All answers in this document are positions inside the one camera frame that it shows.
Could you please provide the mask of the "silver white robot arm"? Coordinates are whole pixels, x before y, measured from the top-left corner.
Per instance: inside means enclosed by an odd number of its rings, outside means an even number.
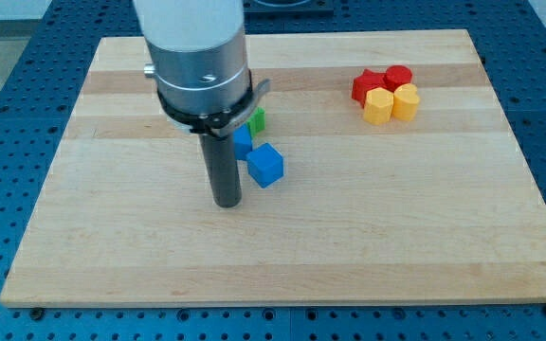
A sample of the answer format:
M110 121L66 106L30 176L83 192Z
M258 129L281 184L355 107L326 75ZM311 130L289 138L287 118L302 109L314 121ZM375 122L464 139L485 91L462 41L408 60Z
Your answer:
M270 80L253 84L241 0L134 0L156 82L171 120L192 133L225 137L242 126Z

